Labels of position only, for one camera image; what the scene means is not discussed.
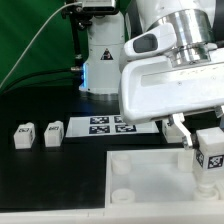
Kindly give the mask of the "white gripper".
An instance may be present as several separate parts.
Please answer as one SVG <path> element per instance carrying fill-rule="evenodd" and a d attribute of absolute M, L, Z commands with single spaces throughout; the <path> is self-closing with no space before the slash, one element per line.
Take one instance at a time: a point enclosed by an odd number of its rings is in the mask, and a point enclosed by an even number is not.
<path fill-rule="evenodd" d="M 128 124 L 146 123 L 168 117 L 171 127 L 182 134 L 185 149 L 192 149 L 191 133 L 184 115 L 215 108 L 224 115 L 224 48 L 206 46 L 207 62 L 175 67 L 167 56 L 177 43 L 172 24 L 160 25 L 124 45 L 119 85 L 119 108 Z"/>

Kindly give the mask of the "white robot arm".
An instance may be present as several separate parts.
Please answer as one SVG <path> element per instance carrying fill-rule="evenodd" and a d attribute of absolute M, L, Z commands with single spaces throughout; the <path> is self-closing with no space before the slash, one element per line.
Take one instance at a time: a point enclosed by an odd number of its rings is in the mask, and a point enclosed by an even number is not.
<path fill-rule="evenodd" d="M 184 117 L 224 106 L 224 0 L 83 0 L 94 16 L 82 91 L 116 95 L 123 121 L 167 119 L 187 147 Z"/>

